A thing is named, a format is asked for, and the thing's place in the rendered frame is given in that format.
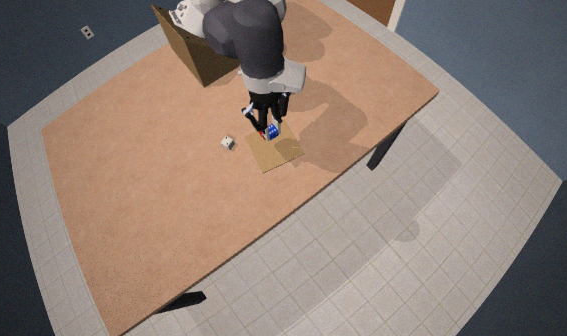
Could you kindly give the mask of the white die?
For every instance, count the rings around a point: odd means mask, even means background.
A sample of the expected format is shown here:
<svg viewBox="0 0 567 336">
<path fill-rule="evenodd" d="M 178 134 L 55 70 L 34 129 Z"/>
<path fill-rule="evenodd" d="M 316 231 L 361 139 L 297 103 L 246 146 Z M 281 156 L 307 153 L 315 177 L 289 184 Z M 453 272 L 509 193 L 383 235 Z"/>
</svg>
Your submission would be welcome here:
<svg viewBox="0 0 567 336">
<path fill-rule="evenodd" d="M 221 141 L 221 144 L 224 148 L 226 148 L 227 150 L 231 150 L 231 148 L 234 146 L 234 140 L 228 136 L 225 136 L 224 139 Z"/>
</svg>

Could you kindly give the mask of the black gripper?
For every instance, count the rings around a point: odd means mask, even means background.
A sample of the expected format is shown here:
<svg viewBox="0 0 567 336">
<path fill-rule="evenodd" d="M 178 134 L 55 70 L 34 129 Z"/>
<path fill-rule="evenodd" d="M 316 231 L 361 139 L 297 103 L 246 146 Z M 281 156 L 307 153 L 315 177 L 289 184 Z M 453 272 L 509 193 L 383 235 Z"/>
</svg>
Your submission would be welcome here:
<svg viewBox="0 0 567 336">
<path fill-rule="evenodd" d="M 273 125 L 277 128 L 278 134 L 281 134 L 280 123 L 282 123 L 283 121 L 281 117 L 285 117 L 287 114 L 288 102 L 291 92 L 271 92 L 269 94 L 257 94 L 249 91 L 249 95 L 250 105 L 247 108 L 242 108 L 241 111 L 245 115 L 245 117 L 253 123 L 254 128 L 257 130 L 257 132 L 262 131 L 265 139 L 267 141 L 270 140 L 269 130 L 267 127 L 267 114 L 268 109 L 270 108 L 273 115 Z M 278 99 L 279 97 L 280 99 Z M 279 100 L 279 103 L 277 99 Z M 258 110 L 259 122 L 254 117 L 253 109 Z"/>
</svg>

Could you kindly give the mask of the blue die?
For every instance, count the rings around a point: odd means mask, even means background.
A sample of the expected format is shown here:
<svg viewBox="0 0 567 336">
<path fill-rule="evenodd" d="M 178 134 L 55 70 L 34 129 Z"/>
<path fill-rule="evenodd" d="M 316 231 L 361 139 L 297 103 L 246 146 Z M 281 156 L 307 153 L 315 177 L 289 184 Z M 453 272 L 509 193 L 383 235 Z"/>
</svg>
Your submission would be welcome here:
<svg viewBox="0 0 567 336">
<path fill-rule="evenodd" d="M 277 128 L 273 124 L 268 126 L 268 130 L 269 130 L 270 140 L 274 139 L 275 137 L 277 137 L 279 135 Z"/>
</svg>

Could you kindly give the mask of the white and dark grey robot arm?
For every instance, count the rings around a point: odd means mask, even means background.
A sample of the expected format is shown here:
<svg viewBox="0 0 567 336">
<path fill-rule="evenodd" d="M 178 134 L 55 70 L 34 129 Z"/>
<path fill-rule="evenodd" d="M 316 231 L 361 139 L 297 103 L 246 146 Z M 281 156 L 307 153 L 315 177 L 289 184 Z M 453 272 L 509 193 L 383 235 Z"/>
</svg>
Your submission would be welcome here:
<svg viewBox="0 0 567 336">
<path fill-rule="evenodd" d="M 169 14 L 217 54 L 238 59 L 238 75 L 249 91 L 300 93 L 306 66 L 282 54 L 286 10 L 285 0 L 184 0 Z"/>
</svg>

